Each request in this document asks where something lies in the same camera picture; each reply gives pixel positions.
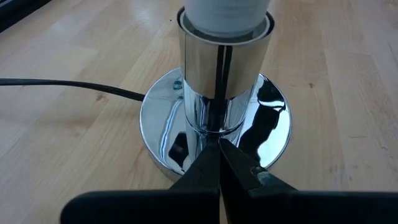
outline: wood grain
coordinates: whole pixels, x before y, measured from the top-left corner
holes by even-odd
[[[145,93],[179,65],[181,7],[53,0],[0,33],[0,77]],[[398,190],[398,1],[274,0],[269,10],[277,25],[261,72],[294,121],[271,172],[298,189]],[[172,184],[142,142],[139,102],[14,86],[0,88],[0,105],[0,223],[57,223],[83,192]]]

